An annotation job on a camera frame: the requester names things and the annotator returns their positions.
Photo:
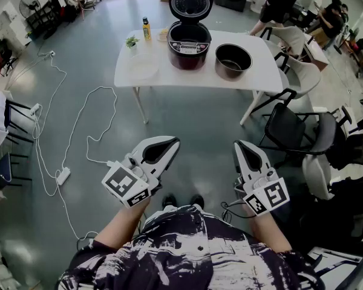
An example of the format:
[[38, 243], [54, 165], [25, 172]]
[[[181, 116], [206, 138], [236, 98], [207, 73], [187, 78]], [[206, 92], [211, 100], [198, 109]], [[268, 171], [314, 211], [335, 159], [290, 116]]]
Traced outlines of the black shoe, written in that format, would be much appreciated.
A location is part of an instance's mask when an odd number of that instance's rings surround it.
[[168, 193], [162, 199], [163, 209], [165, 209], [168, 206], [171, 206], [171, 207], [176, 207], [177, 206], [177, 200], [176, 200], [175, 196], [172, 193]]
[[201, 195], [196, 194], [190, 200], [190, 205], [197, 205], [200, 209], [204, 209], [204, 199]]

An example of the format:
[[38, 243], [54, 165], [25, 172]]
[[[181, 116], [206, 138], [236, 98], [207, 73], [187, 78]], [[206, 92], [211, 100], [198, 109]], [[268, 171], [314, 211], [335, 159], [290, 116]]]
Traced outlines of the person's right forearm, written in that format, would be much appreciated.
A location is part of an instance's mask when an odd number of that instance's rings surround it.
[[261, 216], [253, 216], [253, 211], [247, 204], [243, 204], [243, 209], [249, 217], [249, 225], [256, 239], [276, 253], [292, 250], [289, 241], [277, 226], [270, 212]]

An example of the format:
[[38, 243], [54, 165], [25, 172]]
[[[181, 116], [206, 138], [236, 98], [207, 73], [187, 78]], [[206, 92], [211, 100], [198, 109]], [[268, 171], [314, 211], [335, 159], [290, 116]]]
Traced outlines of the white shell chair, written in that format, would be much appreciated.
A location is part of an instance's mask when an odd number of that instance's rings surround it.
[[316, 65], [296, 60], [284, 53], [278, 53], [274, 59], [280, 73], [283, 91], [276, 94], [265, 92], [266, 96], [282, 101], [298, 99], [319, 84], [321, 72]]

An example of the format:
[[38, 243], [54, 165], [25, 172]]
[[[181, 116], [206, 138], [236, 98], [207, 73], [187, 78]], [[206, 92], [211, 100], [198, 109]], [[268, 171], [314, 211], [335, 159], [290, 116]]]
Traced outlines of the dark metal pot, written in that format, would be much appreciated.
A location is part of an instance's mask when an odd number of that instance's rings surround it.
[[225, 80], [238, 80], [252, 64], [251, 55], [236, 44], [224, 43], [215, 50], [215, 72]]

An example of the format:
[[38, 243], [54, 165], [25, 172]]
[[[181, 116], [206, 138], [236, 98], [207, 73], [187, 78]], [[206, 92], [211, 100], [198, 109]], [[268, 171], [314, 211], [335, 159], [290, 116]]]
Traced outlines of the person's left forearm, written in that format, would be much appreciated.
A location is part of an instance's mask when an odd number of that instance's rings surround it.
[[131, 208], [121, 208], [94, 240], [115, 250], [130, 242], [150, 201], [151, 198], [146, 198]]

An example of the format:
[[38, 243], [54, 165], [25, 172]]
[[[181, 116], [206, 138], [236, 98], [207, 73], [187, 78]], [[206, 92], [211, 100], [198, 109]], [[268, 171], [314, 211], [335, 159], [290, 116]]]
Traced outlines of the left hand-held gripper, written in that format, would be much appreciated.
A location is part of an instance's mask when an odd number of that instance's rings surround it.
[[102, 185], [125, 207], [133, 207], [162, 188], [156, 177], [169, 168], [179, 148], [180, 139], [177, 137], [144, 139], [121, 162], [106, 163], [110, 169]]

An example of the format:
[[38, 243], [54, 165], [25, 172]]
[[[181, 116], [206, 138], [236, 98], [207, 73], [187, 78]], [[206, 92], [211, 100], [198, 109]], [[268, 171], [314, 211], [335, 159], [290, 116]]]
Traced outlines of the person's black white patterned shirt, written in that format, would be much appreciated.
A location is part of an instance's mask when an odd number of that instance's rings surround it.
[[192, 205], [152, 215], [118, 248], [100, 240], [73, 257], [56, 290], [325, 290], [304, 257]]

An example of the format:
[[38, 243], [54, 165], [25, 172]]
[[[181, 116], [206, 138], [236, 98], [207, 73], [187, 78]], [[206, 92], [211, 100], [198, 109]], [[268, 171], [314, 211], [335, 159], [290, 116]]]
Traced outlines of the white folding table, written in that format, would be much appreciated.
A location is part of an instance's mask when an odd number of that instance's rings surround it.
[[[198, 70], [181, 70], [174, 67], [169, 59], [167, 43], [158, 41], [156, 38], [141, 40], [132, 49], [123, 46], [116, 63], [114, 85], [118, 88], [131, 88], [137, 100], [140, 98], [137, 88], [142, 86], [190, 86], [252, 91], [253, 102], [241, 119], [242, 122], [245, 122], [264, 92], [276, 94], [283, 90], [276, 61], [265, 41], [259, 37], [215, 30], [211, 31], [211, 35], [211, 47], [206, 56], [205, 64]], [[221, 44], [236, 44], [244, 48], [252, 57], [253, 64], [251, 68], [238, 80], [225, 80], [215, 72], [215, 50]], [[159, 62], [159, 70], [150, 79], [132, 80], [126, 70], [129, 59], [143, 53], [156, 56]]]

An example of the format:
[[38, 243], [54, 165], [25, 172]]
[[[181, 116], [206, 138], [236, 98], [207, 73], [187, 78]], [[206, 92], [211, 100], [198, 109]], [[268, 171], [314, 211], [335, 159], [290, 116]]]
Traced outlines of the wooden side table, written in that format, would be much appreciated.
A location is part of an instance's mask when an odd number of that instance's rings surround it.
[[313, 37], [306, 33], [304, 33], [304, 37], [306, 40], [304, 44], [306, 56], [309, 58], [310, 62], [316, 65], [322, 72], [329, 65], [329, 60]]

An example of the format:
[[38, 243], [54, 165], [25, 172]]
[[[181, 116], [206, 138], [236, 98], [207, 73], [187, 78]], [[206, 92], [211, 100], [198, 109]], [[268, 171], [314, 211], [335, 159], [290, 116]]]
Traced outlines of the black metal shelf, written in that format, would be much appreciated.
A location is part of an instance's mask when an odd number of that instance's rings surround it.
[[50, 2], [41, 5], [41, 8], [29, 18], [25, 19], [34, 37], [43, 35], [43, 40], [55, 34], [60, 24], [56, 9]]

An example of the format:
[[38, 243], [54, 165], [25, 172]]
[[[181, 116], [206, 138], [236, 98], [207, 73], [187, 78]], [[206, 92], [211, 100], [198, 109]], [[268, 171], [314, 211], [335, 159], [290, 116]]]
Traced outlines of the white office chair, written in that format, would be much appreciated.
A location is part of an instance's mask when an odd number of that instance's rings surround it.
[[331, 169], [325, 155], [306, 155], [302, 161], [302, 172], [313, 196], [325, 201], [333, 197], [329, 192]]

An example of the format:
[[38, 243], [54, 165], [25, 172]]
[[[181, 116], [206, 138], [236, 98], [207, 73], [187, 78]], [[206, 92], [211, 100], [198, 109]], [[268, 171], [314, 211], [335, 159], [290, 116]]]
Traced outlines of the black folding chair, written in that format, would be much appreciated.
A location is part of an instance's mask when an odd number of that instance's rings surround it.
[[[322, 155], [328, 151], [335, 140], [338, 124], [330, 112], [303, 112], [295, 113], [286, 105], [275, 105], [264, 128], [263, 138], [273, 142], [273, 146], [260, 144], [261, 149], [269, 149], [285, 153], [282, 161], [276, 163], [274, 168], [294, 162], [306, 155]], [[315, 138], [306, 133], [308, 118], [317, 118]]]

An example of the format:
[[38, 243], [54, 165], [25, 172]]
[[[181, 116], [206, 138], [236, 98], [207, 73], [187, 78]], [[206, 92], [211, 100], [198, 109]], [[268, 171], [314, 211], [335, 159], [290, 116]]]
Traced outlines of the beige shell chair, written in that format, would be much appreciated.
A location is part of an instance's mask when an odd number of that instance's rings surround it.
[[[283, 41], [284, 45], [272, 42], [270, 39], [272, 36]], [[306, 42], [303, 31], [296, 26], [284, 28], [266, 27], [261, 33], [260, 38], [265, 41], [273, 57], [279, 53], [286, 53], [295, 59], [298, 59], [302, 54]]]

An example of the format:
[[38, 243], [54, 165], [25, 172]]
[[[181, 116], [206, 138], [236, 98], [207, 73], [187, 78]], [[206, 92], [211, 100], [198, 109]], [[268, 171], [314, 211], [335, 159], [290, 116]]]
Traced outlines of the large white power strip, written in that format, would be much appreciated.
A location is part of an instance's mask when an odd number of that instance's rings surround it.
[[58, 186], [62, 186], [67, 178], [70, 176], [70, 169], [68, 167], [64, 167], [60, 174], [58, 175], [56, 181]]

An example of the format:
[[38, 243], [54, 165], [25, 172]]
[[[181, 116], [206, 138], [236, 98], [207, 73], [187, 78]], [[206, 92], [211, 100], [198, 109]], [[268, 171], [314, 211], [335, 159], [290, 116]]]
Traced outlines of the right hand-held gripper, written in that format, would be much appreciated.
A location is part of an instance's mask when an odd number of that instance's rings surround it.
[[[278, 177], [273, 167], [270, 168], [262, 149], [248, 141], [236, 140], [233, 155], [236, 172], [241, 176], [236, 180], [234, 189], [254, 216], [264, 215], [290, 201], [284, 179]], [[249, 181], [249, 175], [254, 172], [262, 175], [254, 181], [244, 182]]]

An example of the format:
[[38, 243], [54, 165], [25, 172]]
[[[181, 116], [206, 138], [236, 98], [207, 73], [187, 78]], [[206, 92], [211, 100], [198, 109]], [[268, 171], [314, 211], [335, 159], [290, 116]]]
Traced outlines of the maroon rice cooker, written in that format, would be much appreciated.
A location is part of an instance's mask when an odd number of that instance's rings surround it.
[[210, 49], [211, 34], [201, 21], [208, 17], [213, 0], [169, 0], [177, 18], [168, 29], [169, 59], [178, 69], [200, 69]]

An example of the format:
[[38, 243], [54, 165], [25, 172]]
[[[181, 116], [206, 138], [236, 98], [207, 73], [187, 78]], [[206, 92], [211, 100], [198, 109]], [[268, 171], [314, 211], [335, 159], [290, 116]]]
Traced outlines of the black office chair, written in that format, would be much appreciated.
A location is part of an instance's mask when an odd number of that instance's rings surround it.
[[330, 200], [317, 200], [296, 214], [292, 239], [302, 252], [350, 248], [363, 239], [363, 177], [336, 182], [331, 191]]

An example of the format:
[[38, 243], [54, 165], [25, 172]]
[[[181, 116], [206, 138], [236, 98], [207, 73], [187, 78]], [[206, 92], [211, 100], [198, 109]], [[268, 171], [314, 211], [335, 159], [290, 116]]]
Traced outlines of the black pedestal fan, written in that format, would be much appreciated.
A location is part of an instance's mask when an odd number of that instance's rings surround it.
[[20, 0], [19, 11], [24, 18], [29, 18], [41, 8], [38, 0]]

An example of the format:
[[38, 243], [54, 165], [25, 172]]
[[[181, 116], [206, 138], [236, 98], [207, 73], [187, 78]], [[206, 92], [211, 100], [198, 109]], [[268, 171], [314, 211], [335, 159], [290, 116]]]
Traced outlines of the blue seat chair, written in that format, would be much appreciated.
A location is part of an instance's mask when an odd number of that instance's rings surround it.
[[12, 165], [16, 165], [18, 163], [13, 162], [11, 160], [12, 157], [28, 159], [28, 156], [26, 156], [26, 155], [19, 155], [19, 154], [13, 154], [13, 153], [6, 153], [0, 159], [0, 190], [4, 189], [7, 186], [13, 186], [13, 187], [22, 186], [22, 184], [13, 183], [12, 182], [13, 180], [21, 180], [21, 181], [29, 181], [29, 182], [32, 181], [31, 178], [13, 175]]

